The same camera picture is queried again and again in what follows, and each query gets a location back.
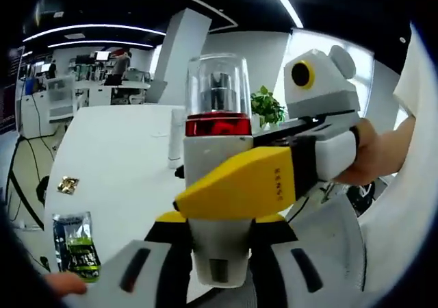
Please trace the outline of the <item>person's left hand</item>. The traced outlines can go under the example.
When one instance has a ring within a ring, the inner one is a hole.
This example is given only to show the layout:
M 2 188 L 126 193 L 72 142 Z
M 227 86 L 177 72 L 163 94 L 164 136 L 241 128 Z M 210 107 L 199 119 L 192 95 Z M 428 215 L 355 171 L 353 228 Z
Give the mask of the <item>person's left hand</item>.
M 60 272 L 44 275 L 45 281 L 51 286 L 58 296 L 69 294 L 85 294 L 87 292 L 86 283 L 72 272 Z

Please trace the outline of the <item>person's right hand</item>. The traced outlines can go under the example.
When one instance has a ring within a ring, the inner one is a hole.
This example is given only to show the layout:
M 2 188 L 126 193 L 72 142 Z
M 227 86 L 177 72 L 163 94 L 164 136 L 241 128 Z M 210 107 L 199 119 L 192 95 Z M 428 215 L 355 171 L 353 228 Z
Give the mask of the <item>person's right hand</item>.
M 368 119 L 356 125 L 359 147 L 356 160 L 334 180 L 347 185 L 365 185 L 383 174 L 381 161 L 386 146 L 386 133 L 378 135 Z

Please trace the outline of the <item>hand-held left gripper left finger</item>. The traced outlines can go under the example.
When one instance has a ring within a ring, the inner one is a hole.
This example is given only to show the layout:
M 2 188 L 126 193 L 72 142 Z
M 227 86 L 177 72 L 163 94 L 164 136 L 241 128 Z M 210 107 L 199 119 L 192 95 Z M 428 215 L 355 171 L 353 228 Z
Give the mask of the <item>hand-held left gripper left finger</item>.
M 177 211 L 162 214 L 144 240 L 132 240 L 106 261 L 99 280 L 69 307 L 184 307 L 192 270 L 191 235 Z

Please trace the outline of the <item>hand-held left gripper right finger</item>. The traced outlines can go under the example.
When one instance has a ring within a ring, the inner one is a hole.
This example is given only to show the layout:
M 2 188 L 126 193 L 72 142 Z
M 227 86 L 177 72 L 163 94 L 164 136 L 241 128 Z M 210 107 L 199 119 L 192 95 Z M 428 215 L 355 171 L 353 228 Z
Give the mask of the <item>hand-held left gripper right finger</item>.
M 258 307 L 346 306 L 342 267 L 304 247 L 282 215 L 255 219 L 249 240 Z

